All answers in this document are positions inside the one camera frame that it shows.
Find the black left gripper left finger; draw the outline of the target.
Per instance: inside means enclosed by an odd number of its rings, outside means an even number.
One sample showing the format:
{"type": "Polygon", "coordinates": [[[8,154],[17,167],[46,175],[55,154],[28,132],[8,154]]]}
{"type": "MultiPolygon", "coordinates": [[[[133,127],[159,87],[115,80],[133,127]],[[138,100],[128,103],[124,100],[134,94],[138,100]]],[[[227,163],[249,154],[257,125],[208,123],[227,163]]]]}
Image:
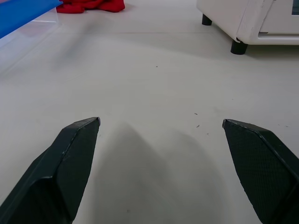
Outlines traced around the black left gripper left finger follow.
{"type": "Polygon", "coordinates": [[[99,128],[99,117],[63,128],[1,204],[0,222],[71,224],[91,172],[99,128]]]}

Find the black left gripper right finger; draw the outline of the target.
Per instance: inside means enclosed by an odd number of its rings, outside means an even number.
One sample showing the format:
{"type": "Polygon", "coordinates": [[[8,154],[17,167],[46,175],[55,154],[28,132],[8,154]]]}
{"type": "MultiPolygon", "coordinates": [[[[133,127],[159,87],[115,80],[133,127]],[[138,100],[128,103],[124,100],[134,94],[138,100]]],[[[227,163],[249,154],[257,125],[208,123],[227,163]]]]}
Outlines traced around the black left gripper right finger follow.
{"type": "Polygon", "coordinates": [[[222,123],[240,183],[263,224],[299,222],[299,159],[270,130],[222,123]]]}

